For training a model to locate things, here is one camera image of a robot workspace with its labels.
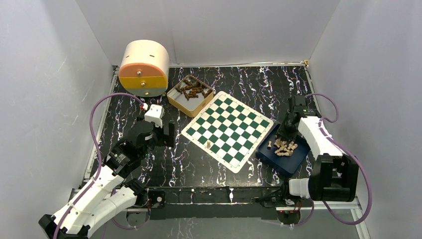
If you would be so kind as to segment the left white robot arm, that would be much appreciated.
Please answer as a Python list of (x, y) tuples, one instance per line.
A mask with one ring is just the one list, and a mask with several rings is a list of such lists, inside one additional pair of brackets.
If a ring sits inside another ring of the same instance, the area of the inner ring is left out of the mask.
[(138, 118), (97, 174), (63, 208), (39, 220), (47, 238), (88, 239), (124, 209), (150, 206), (148, 187), (138, 179), (125, 179), (155, 147), (173, 147), (175, 132), (174, 123), (157, 126)]

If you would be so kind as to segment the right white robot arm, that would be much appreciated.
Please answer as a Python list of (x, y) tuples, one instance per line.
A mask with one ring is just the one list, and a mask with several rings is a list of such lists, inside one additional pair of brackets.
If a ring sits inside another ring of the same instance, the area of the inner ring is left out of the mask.
[(329, 139), (322, 116), (309, 107), (306, 96), (289, 98), (289, 108), (277, 130), (279, 141), (290, 148), (301, 135), (316, 163), (309, 178), (290, 179), (280, 193), (281, 202), (293, 206), (301, 198), (314, 201), (351, 202), (355, 198), (359, 167), (351, 156)]

